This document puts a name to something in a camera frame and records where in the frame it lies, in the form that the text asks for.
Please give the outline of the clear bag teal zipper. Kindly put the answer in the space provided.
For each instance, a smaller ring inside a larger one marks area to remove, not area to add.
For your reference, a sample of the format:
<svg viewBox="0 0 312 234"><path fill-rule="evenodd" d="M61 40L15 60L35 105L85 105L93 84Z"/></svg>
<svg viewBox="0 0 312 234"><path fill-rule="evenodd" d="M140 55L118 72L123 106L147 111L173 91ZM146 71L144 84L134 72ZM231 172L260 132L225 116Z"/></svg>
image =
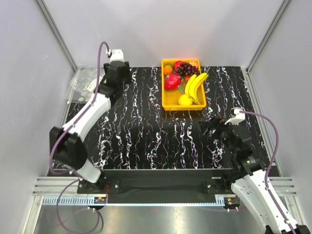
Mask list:
<svg viewBox="0 0 312 234"><path fill-rule="evenodd" d="M90 98L96 88L97 73L97 68L80 68L76 71L69 84L82 97Z"/></svg>

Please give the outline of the yellow lemon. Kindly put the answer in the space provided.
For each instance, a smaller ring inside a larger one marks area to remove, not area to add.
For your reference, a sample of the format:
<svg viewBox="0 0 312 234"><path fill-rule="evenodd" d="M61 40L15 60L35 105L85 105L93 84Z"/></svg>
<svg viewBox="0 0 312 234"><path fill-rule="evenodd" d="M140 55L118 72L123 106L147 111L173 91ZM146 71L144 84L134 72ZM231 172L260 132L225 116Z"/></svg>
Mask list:
<svg viewBox="0 0 312 234"><path fill-rule="evenodd" d="M187 94L182 94L178 99L178 103L181 106L189 106L192 105L193 100Z"/></svg>

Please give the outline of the yellow banana bunch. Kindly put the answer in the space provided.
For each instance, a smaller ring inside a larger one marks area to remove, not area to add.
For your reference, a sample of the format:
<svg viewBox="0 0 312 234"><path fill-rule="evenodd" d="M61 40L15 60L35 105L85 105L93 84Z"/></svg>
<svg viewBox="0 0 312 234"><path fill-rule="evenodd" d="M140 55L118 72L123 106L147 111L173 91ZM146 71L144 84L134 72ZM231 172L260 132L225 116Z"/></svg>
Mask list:
<svg viewBox="0 0 312 234"><path fill-rule="evenodd" d="M197 90L202 85L202 83L208 78L207 73L202 73L200 75L193 75L189 79L189 81L186 84L184 93L190 97L192 97L194 100L198 100L197 97Z"/></svg>

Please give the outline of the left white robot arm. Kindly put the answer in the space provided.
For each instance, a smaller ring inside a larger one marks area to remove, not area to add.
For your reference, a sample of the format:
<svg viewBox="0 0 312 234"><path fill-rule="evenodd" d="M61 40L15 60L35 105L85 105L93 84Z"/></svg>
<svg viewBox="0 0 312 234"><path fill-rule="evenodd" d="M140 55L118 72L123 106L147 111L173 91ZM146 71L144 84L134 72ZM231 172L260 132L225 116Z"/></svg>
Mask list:
<svg viewBox="0 0 312 234"><path fill-rule="evenodd" d="M84 140L98 121L122 96L125 84L131 83L127 61L104 64L105 75L84 107L61 128L50 130L50 161L64 165L88 182L94 193L106 189L103 172L89 160Z"/></svg>

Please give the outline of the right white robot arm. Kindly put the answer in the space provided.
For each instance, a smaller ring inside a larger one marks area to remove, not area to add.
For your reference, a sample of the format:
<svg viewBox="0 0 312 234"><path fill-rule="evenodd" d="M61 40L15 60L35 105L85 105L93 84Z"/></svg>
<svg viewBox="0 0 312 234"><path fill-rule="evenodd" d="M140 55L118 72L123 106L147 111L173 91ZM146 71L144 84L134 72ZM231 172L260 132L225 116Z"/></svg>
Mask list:
<svg viewBox="0 0 312 234"><path fill-rule="evenodd" d="M265 163L254 156L248 128L225 119L200 121L202 135L219 140L231 154L232 170L221 178L220 187L244 203L265 234L308 234L284 206L267 176Z"/></svg>

